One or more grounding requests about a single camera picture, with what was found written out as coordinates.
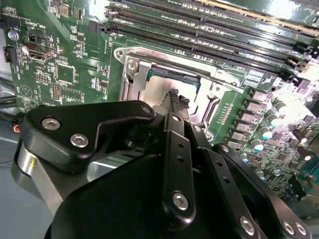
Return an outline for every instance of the red wire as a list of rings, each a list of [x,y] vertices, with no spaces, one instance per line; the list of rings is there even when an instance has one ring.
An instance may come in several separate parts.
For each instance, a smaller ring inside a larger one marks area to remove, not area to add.
[[[18,124],[15,124],[13,126],[13,131],[16,132],[16,133],[20,133],[20,128],[19,128],[19,125]]]

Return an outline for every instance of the usb port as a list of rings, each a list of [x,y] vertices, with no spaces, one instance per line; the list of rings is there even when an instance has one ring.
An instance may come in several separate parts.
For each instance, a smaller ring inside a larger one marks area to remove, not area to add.
[[[45,46],[37,46],[32,50],[29,50],[30,58],[38,61],[47,61],[54,57],[55,50],[53,48],[45,47]]]

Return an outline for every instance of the motherboard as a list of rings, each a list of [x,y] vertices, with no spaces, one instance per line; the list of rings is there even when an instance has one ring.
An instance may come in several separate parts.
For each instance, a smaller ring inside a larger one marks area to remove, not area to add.
[[[319,0],[2,0],[1,26],[21,112],[175,88],[276,194],[318,191]]]

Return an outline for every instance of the integrated circuit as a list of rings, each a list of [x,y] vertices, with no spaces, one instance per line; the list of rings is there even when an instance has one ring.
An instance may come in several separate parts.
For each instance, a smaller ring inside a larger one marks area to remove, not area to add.
[[[258,103],[257,101],[253,101],[253,100],[247,100],[246,104],[245,104],[245,108],[248,111],[252,111],[254,113],[257,113],[260,109],[260,103]]]
[[[71,7],[68,5],[59,5],[60,16],[70,17],[71,16]]]

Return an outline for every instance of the screw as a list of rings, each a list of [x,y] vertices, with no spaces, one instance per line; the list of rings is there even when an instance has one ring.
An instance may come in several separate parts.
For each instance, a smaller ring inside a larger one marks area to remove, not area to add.
[[[42,120],[42,126],[48,130],[56,130],[61,127],[61,124],[57,119],[46,118]]]
[[[151,112],[150,109],[145,107],[145,106],[142,107],[142,110],[145,111],[146,113],[150,113]]]
[[[296,224],[296,226],[297,226],[297,228],[298,228],[298,231],[299,231],[302,235],[304,235],[304,236],[307,235],[307,232],[306,232],[305,228],[304,228],[303,226],[301,226],[300,223],[295,222],[295,224]]]
[[[211,132],[207,131],[206,138],[207,138],[208,142],[211,142],[214,139],[214,135]]]
[[[185,211],[188,208],[188,200],[182,193],[174,193],[173,202],[175,206],[182,211]]]
[[[178,118],[177,116],[173,116],[173,119],[174,119],[175,121],[179,121],[179,118]]]
[[[241,227],[245,230],[245,232],[247,232],[248,235],[253,236],[255,234],[255,229],[247,218],[241,216],[239,222]]]
[[[132,72],[135,72],[135,71],[137,71],[137,69],[138,69],[138,64],[137,64],[135,61],[133,61],[133,60],[129,60],[129,61],[128,61],[128,68],[129,68]]]
[[[117,51],[116,52],[116,56],[121,59],[122,56],[123,56],[123,52],[122,51]]]
[[[280,169],[275,169],[275,170],[273,171],[273,174],[274,174],[274,176],[279,177],[279,176],[281,175]]]
[[[18,41],[19,40],[19,34],[14,31],[14,30],[10,30],[8,32],[8,37],[12,40],[12,41]]]
[[[71,136],[70,142],[73,146],[78,148],[85,148],[89,144],[88,138],[80,133],[76,133]]]
[[[197,125],[194,125],[194,129],[195,129],[197,132],[201,132],[200,127],[198,127]]]
[[[286,229],[286,231],[291,234],[291,235],[294,235],[295,234],[295,230],[293,229],[292,226],[290,226],[289,223],[287,223],[286,221],[283,221],[283,224],[284,224],[284,227]]]
[[[229,152],[229,149],[227,148],[227,146],[225,146],[225,145],[222,145],[221,146],[221,148],[226,152],[226,153],[228,153]]]

